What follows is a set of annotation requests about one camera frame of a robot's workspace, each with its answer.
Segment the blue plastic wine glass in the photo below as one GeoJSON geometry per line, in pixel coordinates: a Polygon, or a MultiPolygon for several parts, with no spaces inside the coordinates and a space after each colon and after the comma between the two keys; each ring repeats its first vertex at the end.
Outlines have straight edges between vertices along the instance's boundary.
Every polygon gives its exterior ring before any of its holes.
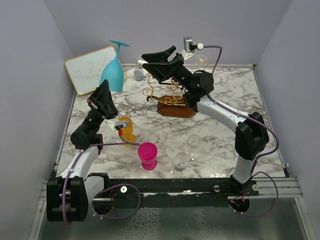
{"type": "Polygon", "coordinates": [[[130,45],[117,40],[109,40],[109,42],[117,45],[117,50],[114,59],[103,69],[99,81],[99,86],[103,83],[104,80],[107,80],[108,88],[110,91],[122,92],[125,76],[119,59],[120,47],[130,47],[130,45]]]}

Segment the clear wine glass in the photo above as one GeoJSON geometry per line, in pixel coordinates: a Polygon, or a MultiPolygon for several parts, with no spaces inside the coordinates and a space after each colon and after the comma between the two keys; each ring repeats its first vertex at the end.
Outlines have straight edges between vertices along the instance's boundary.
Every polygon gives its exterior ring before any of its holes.
{"type": "Polygon", "coordinates": [[[194,64],[197,65],[199,69],[205,70],[209,65],[209,59],[205,55],[196,55],[194,64]]]}

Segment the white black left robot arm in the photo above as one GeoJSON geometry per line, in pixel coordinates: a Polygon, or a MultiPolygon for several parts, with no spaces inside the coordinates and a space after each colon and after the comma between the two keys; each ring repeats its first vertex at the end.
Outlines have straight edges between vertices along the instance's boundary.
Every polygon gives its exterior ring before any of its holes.
{"type": "Polygon", "coordinates": [[[46,184],[46,215],[50,222],[84,221],[95,194],[103,198],[111,190],[103,176],[87,176],[105,146],[103,136],[98,132],[101,124],[107,122],[113,131],[123,126],[107,80],[87,98],[87,103],[90,107],[87,116],[70,136],[76,149],[75,156],[59,176],[52,175],[46,184]]]}

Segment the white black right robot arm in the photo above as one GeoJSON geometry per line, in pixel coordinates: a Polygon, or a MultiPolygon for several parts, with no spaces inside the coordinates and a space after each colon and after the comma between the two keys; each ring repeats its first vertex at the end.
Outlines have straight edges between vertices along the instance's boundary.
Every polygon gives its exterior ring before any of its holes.
{"type": "Polygon", "coordinates": [[[145,61],[142,67],[159,83],[172,79],[183,86],[187,108],[217,120],[235,134],[234,148],[238,158],[229,189],[234,195],[240,196],[248,189],[247,182],[252,178],[254,160],[270,140],[263,117],[258,112],[249,114],[213,99],[210,95],[214,90],[213,74],[204,70],[190,72],[184,66],[184,61],[192,56],[192,52],[182,51],[168,60],[175,50],[176,47],[172,46],[161,52],[142,54],[145,61]]]}

